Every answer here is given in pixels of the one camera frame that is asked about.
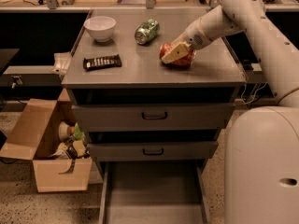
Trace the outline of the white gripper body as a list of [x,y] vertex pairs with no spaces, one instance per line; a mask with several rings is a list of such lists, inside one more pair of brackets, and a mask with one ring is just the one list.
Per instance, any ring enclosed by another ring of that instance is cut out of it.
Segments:
[[203,20],[198,19],[191,23],[183,33],[184,41],[192,49],[203,49],[212,43],[212,40],[206,35],[203,26]]

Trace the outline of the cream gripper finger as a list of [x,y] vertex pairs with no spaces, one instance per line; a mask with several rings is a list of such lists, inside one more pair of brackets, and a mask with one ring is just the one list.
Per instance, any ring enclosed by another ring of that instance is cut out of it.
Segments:
[[189,46],[185,42],[179,42],[176,45],[165,43],[161,45],[161,61],[163,63],[172,63],[189,54]]
[[176,45],[177,43],[184,42],[184,41],[185,41],[184,37],[183,36],[179,36],[175,40],[173,40],[171,44]]

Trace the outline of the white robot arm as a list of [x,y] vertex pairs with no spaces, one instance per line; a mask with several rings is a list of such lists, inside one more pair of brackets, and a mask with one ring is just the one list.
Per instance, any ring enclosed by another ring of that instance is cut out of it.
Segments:
[[242,32],[275,105],[241,115],[225,146],[225,224],[299,224],[299,49],[266,17],[263,0],[221,0],[161,56],[178,63]]

